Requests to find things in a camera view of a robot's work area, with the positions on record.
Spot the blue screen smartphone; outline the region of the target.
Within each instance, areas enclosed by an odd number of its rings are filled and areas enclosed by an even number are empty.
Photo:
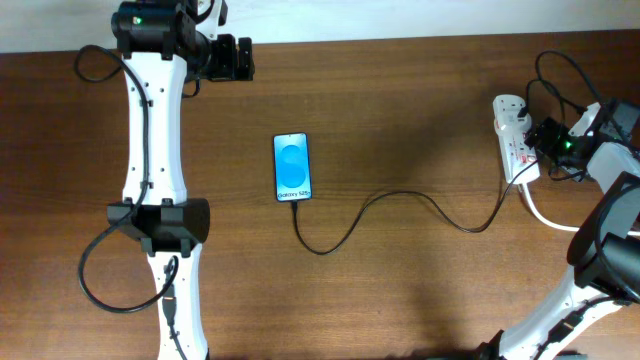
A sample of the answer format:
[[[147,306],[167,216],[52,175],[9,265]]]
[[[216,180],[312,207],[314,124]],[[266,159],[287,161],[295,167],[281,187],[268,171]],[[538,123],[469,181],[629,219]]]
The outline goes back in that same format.
[[[278,202],[312,198],[309,146],[306,133],[273,138],[275,193]]]

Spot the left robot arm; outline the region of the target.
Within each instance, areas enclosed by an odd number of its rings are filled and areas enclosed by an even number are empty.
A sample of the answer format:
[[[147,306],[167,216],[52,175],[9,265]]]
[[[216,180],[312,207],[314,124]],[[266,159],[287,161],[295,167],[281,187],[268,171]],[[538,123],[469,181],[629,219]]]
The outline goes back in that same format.
[[[206,359],[199,262],[210,228],[207,200],[191,198],[181,164],[181,104],[188,82],[250,81],[252,42],[219,34],[224,1],[125,1],[112,32],[125,65],[128,172],[108,220],[136,240],[159,299],[161,359]]]

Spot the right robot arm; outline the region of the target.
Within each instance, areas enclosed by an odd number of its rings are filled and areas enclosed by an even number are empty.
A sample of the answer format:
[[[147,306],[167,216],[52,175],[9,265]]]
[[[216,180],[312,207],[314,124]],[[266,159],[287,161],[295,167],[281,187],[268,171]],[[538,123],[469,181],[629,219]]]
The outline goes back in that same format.
[[[521,188],[540,175],[544,154],[574,174],[593,179],[603,197],[574,229],[560,284],[517,325],[499,331],[475,359],[555,359],[598,320],[639,301],[639,162],[626,142],[638,107],[594,103],[567,128],[553,119],[532,126],[525,102],[500,95],[493,102],[505,177]]]

